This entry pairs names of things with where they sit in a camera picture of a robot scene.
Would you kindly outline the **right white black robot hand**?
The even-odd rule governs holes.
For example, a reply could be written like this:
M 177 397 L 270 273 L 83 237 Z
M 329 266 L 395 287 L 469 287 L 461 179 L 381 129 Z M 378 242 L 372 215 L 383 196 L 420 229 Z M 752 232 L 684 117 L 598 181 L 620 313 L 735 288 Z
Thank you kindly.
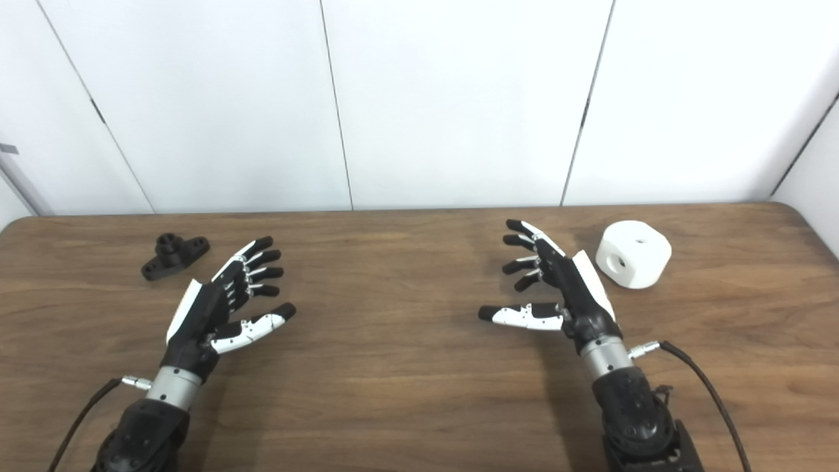
M 515 292 L 524 292 L 539 282 L 558 290 L 560 302 L 528 302 L 522 305 L 484 305 L 478 318 L 495 325 L 516 326 L 530 330 L 561 331 L 575 344 L 576 353 L 605 338 L 623 339 L 610 303 L 596 272 L 579 252 L 569 257 L 542 230 L 525 221 L 507 219 L 512 233 L 503 237 L 507 246 L 520 246 L 530 256 L 509 261 L 503 274 L 524 274 L 513 284 Z

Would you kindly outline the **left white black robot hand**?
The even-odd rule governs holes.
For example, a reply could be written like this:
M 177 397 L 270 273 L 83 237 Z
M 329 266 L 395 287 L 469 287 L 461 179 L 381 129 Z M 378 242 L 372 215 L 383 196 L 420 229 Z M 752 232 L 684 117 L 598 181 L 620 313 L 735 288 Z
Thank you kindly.
M 166 332 L 160 367 L 194 374 L 206 383 L 224 353 L 261 340 L 296 314 L 290 302 L 261 315 L 234 319 L 254 298 L 276 298 L 279 287 L 269 284 L 284 270 L 270 263 L 281 259 L 271 236 L 255 239 L 225 261 L 210 280 L 191 280 Z

